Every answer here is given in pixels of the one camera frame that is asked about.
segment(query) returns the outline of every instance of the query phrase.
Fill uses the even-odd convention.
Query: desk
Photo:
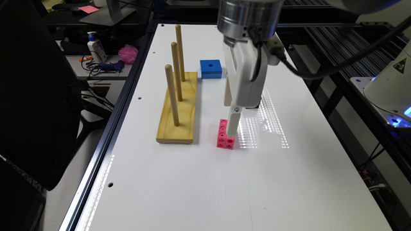
[[[90,71],[86,71],[82,68],[82,63],[78,61],[82,57],[82,55],[66,55],[67,60],[69,61],[71,67],[77,75],[77,78],[79,80],[86,80],[89,77]],[[119,60],[121,59],[118,55],[107,55],[107,61],[105,63],[108,64],[112,62],[114,64]],[[123,71],[121,71],[120,73],[100,73],[96,76],[90,76],[89,80],[126,80],[130,70],[131,65],[126,64]]]
[[[134,2],[133,4],[139,4],[145,7],[152,7],[152,1],[139,1]],[[127,26],[146,26],[148,24],[148,19],[150,17],[151,11],[146,8],[141,8],[137,6],[130,6],[136,9],[134,13],[120,21],[118,24],[121,27]],[[82,27],[82,28],[95,28],[95,27],[106,27],[106,26],[99,26],[99,25],[92,25],[79,22],[80,19],[87,16],[87,14],[73,14],[72,11],[54,11],[48,13],[46,16],[43,17],[43,22],[47,27]]]
[[[186,71],[200,73],[201,59],[225,69],[215,26],[183,25],[182,37]],[[261,107],[244,110],[234,150],[216,147],[224,78],[198,80],[192,145],[156,143],[174,40],[174,25],[158,26],[77,230],[390,230],[304,82],[282,64],[268,68]]]

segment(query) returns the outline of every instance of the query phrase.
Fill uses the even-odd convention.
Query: metal cylinder
[[[254,26],[260,31],[261,39],[267,40],[272,37],[284,1],[254,1],[221,0],[218,30],[230,39],[247,40],[247,30]]]

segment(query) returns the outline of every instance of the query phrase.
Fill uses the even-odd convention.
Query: wooden base
[[[168,90],[162,107],[156,141],[160,144],[192,144],[194,135],[195,100],[197,73],[186,73],[186,81],[181,82],[182,101],[177,101],[180,125],[174,126]]]

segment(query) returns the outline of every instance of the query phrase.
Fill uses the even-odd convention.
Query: pink block
[[[225,148],[232,150],[236,138],[227,136],[227,122],[228,121],[226,119],[220,120],[220,127],[218,129],[217,136],[217,148]]]
[[[225,143],[225,147],[224,147],[225,149],[233,149],[234,148],[234,145],[233,144],[227,144],[227,143]]]

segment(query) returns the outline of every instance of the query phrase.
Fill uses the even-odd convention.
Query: pink object
[[[138,54],[137,48],[130,45],[125,45],[123,48],[120,49],[118,55],[120,56],[121,60],[124,61],[126,64],[134,63],[136,56]]]
[[[236,141],[235,137],[228,137],[227,136],[227,120],[221,119],[220,120],[220,128],[218,129],[218,137],[217,137],[217,148],[226,148],[232,150],[234,147],[234,142]]]
[[[79,7],[79,9],[81,9],[85,13],[92,13],[92,12],[98,11],[98,9],[95,8],[94,6],[82,6],[82,7]]]

